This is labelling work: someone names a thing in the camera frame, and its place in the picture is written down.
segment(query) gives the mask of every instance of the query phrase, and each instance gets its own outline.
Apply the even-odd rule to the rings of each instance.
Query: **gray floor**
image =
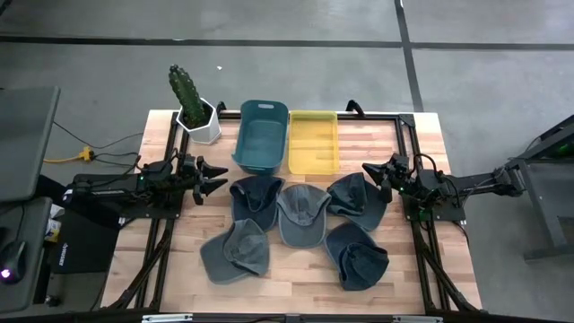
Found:
[[[404,0],[404,9],[412,41],[574,42],[574,3],[567,0]],[[0,31],[400,40],[391,0],[18,0],[0,17]],[[574,111],[574,51],[415,50],[413,56],[424,109],[439,113],[455,175],[492,170]],[[57,121],[105,144],[141,131],[149,109],[178,106],[167,83],[174,63],[194,76],[202,96],[232,109],[257,98],[291,109],[341,110],[356,99],[366,110],[413,111],[402,49],[1,44],[0,87],[60,86]],[[110,151],[137,151],[139,144],[135,139]],[[47,157],[71,156],[82,146],[55,128]],[[77,172],[111,171],[120,169],[95,163],[43,169],[62,182]],[[477,196],[466,211],[484,308],[574,320],[574,259],[522,259],[545,243],[528,199]],[[89,281],[95,286],[101,279]],[[58,310],[85,310],[93,302],[97,287],[78,288],[72,280],[63,283],[65,304]]]

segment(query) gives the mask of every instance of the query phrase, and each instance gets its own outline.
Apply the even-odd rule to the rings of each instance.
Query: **butcher block tabletop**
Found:
[[[143,134],[140,164],[163,159],[170,131],[172,110],[151,110]],[[448,157],[435,113],[414,113],[422,153],[449,173]],[[188,153],[204,156],[213,166],[229,172],[221,175],[229,182],[195,205],[191,192],[186,193],[181,216],[176,220],[167,267],[162,312],[222,313],[306,313],[306,314],[420,314],[424,312],[421,287],[414,256],[413,234],[404,219],[401,198],[395,192],[378,228],[369,234],[388,251],[389,266],[381,280],[362,292],[346,292],[340,284],[334,264],[322,245],[313,249],[293,249],[281,241],[277,226],[267,233],[271,262],[263,277],[248,277],[228,285],[213,284],[207,278],[199,249],[210,238],[231,226],[232,182],[249,174],[232,160],[239,132],[239,120],[221,120],[222,136],[213,145],[190,141]],[[332,176],[293,175],[288,156],[275,176],[285,179],[285,186],[298,183],[326,189],[346,174],[362,171],[364,162],[387,162],[398,153],[395,125],[390,121],[340,120],[339,173]],[[406,130],[406,146],[411,143]],[[181,129],[175,147],[179,147]],[[425,168],[431,165],[425,162]],[[345,222],[327,216],[327,230]],[[127,288],[142,266],[151,221],[137,219],[120,233],[109,269],[102,306],[109,305]],[[477,308],[481,302],[474,279],[473,265],[465,236],[453,223],[436,223],[443,266],[465,297]],[[430,288],[439,304],[436,280],[430,274]],[[155,271],[148,284],[146,303],[151,299]]]

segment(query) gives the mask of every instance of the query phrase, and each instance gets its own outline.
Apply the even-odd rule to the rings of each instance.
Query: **computer mouse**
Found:
[[[26,241],[14,240],[0,251],[0,281],[4,284],[20,282],[26,272]]]

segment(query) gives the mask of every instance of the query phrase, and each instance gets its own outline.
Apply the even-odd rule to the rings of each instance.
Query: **blue plastic bin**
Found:
[[[289,110],[281,102],[249,100],[241,105],[241,124],[231,156],[250,174],[271,175],[281,167]]]

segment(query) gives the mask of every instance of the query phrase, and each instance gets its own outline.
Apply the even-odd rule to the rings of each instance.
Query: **plant pot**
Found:
[[[201,98],[201,102],[204,104],[204,107],[210,109],[212,112],[207,125],[189,129],[183,121],[183,107],[179,108],[177,121],[179,125],[187,131],[189,138],[194,143],[213,144],[222,135],[222,128],[219,127],[219,119],[217,118],[217,110],[204,98]]]

